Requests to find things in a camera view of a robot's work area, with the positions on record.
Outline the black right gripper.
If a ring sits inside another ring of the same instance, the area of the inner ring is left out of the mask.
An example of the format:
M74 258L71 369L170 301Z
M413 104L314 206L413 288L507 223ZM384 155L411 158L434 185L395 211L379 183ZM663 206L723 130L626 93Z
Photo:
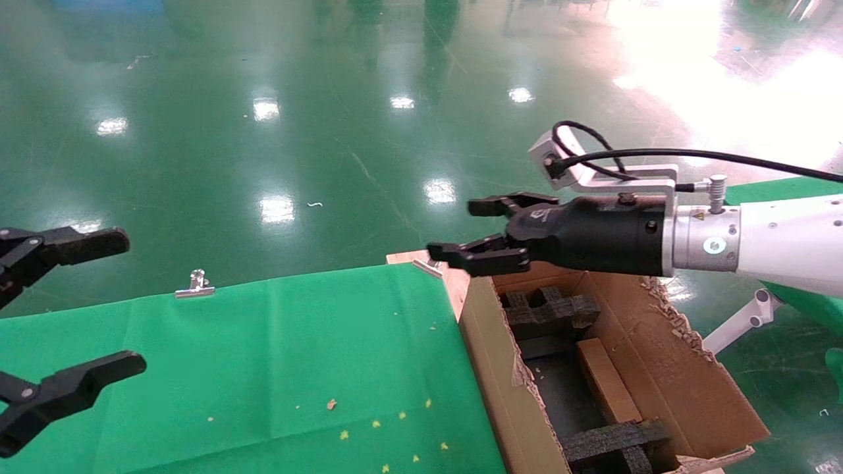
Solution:
M471 277L524 273L530 260L587 272L665 275L664 197L623 204L616 197L580 196L559 203L530 192L469 200L471 216L509 218L506 235L461 245L431 242L428 255Z

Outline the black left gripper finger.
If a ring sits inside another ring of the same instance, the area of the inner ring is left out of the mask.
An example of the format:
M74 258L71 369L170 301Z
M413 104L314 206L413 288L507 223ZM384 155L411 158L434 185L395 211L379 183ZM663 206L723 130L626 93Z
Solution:
M1 308L57 266L75 266L128 252L122 228L81 233L72 227L30 231L1 229Z
M93 408L106 386L146 369L141 354L125 350L57 371L39 383L2 372L1 456L17 455L50 424Z

